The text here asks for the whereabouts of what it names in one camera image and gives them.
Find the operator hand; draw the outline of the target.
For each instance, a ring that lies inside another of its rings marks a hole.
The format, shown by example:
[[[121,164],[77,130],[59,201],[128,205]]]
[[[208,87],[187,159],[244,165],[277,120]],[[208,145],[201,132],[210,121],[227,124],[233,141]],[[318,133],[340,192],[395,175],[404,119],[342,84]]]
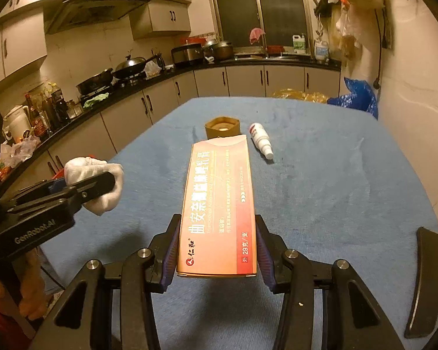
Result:
[[[41,262],[38,251],[33,249],[25,255],[24,269],[20,277],[20,293],[22,299],[18,304],[20,315],[31,321],[40,319],[47,310],[47,297],[45,283],[41,277]],[[16,308],[12,306],[13,300],[5,293],[5,286],[0,281],[0,313],[12,316]]]

